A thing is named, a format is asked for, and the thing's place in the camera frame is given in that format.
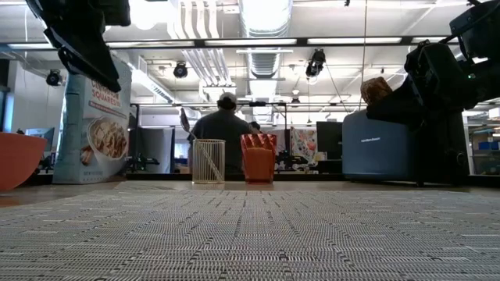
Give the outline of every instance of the cap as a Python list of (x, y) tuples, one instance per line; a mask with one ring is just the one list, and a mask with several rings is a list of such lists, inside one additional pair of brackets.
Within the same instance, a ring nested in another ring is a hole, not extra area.
[(232, 94), (230, 92), (225, 92), (220, 95), (219, 101), (222, 101), (224, 98), (229, 98), (233, 103), (237, 103), (236, 94)]

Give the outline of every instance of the orange bowl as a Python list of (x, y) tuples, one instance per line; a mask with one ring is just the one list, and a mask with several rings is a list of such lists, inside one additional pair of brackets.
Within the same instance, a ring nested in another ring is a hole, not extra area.
[(38, 167), (47, 140), (18, 133), (0, 133), (0, 191), (27, 180)]

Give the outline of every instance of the wall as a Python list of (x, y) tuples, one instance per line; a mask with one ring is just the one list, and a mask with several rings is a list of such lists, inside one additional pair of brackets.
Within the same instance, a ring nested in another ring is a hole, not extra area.
[(9, 87), (9, 96), (13, 98), (11, 131), (55, 127), (52, 144), (55, 148), (59, 138), (64, 86), (49, 87), (45, 78), (24, 70), (20, 62), (11, 61)]

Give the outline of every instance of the bowl of food image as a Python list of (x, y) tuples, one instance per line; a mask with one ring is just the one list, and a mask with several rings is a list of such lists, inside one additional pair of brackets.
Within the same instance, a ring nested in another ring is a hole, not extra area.
[(123, 126), (109, 117), (94, 119), (88, 125), (88, 144), (104, 176), (112, 176), (123, 168), (127, 154), (126, 132)]

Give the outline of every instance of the ceiling duct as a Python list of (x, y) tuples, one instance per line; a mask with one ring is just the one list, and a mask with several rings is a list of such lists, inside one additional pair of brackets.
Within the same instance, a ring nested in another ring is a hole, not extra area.
[[(245, 37), (286, 37), (288, 35), (292, 0), (239, 0), (238, 3), (241, 11), (241, 28)], [(281, 54), (278, 53), (248, 54), (248, 78), (276, 78), (280, 61)], [(277, 81), (253, 80), (248, 82), (248, 87), (254, 98), (269, 101), (276, 92)], [(254, 114), (258, 121), (268, 119), (266, 116), (259, 116), (257, 112)]]

